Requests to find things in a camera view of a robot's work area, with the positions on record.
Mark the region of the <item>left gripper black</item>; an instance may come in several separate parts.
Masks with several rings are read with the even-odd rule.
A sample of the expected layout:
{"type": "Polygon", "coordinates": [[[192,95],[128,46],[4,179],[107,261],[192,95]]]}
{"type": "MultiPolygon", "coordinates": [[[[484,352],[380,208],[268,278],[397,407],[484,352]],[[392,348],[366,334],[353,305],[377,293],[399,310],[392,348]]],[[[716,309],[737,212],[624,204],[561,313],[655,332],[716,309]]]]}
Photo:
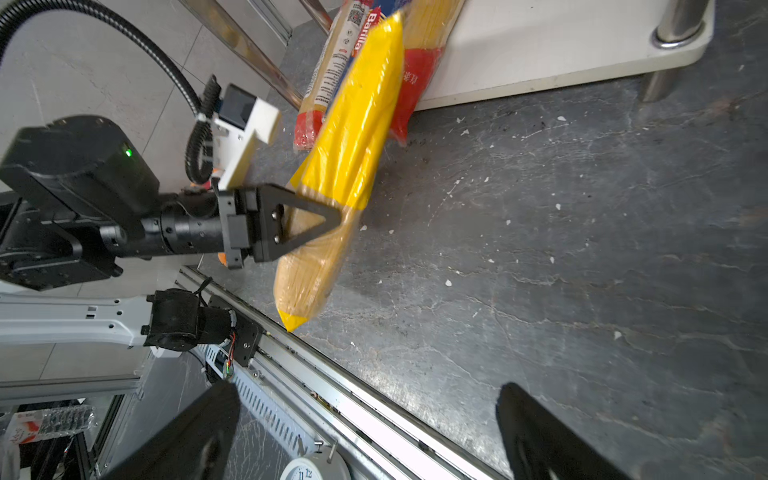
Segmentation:
{"type": "Polygon", "coordinates": [[[272,262],[340,226],[341,211],[276,184],[162,193],[113,121],[20,129],[1,160],[1,279],[36,291],[118,277],[120,258],[230,253],[272,262]]]}

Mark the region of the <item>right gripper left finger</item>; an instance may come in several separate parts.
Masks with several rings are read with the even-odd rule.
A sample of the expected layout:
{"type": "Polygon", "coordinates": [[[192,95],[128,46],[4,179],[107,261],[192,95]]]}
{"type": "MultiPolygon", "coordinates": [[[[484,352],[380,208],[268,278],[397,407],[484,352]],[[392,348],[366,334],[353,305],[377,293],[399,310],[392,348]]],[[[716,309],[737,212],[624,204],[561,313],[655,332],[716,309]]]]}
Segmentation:
{"type": "Polygon", "coordinates": [[[241,408],[236,386],[220,381],[105,479],[221,479],[241,408]]]}

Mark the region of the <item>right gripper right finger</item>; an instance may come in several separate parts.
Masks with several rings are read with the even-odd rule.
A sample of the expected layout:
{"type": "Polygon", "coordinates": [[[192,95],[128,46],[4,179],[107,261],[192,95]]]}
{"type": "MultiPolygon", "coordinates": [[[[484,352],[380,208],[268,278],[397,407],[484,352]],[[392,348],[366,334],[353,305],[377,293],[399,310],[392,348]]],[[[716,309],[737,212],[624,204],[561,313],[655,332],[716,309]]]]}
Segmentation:
{"type": "Polygon", "coordinates": [[[496,419],[516,479],[626,479],[516,383],[501,387],[496,419]]]}

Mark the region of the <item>red white label spaghetti bag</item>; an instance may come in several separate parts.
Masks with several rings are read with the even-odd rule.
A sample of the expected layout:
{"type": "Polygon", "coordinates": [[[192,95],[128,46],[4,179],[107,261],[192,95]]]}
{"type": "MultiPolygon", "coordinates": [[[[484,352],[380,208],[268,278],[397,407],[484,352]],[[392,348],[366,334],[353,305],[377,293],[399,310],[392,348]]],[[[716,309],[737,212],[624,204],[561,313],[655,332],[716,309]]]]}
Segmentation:
{"type": "Polygon", "coordinates": [[[372,1],[344,1],[337,12],[295,121],[295,151],[313,148],[354,52],[361,45],[360,34],[372,6],[372,1]]]}

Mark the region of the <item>blue Barilla spaghetti box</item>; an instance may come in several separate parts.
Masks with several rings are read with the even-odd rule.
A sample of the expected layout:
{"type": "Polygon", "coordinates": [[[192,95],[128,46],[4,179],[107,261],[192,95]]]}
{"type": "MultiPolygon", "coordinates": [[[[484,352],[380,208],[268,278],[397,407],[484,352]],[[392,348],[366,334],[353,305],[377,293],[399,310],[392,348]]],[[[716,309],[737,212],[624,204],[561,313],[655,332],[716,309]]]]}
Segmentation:
{"type": "Polygon", "coordinates": [[[354,58],[358,55],[362,49],[368,34],[378,23],[383,19],[390,16],[393,12],[404,8],[409,5],[411,0],[372,0],[363,1],[364,17],[361,30],[354,45],[354,49],[351,57],[354,58]]]}

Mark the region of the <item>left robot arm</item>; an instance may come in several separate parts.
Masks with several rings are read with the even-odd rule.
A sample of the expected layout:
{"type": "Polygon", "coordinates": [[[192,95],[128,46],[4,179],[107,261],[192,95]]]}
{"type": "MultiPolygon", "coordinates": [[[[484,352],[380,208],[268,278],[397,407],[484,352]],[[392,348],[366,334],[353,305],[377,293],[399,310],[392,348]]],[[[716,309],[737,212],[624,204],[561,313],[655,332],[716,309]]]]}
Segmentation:
{"type": "MultiPolygon", "coordinates": [[[[94,115],[21,129],[1,162],[1,278],[45,291],[117,277],[122,258],[221,253],[236,268],[329,233],[340,212],[275,184],[163,193],[122,129],[94,115]]],[[[178,288],[111,299],[1,299],[5,344],[104,342],[186,352],[229,346],[247,366],[262,328],[178,288]]]]}

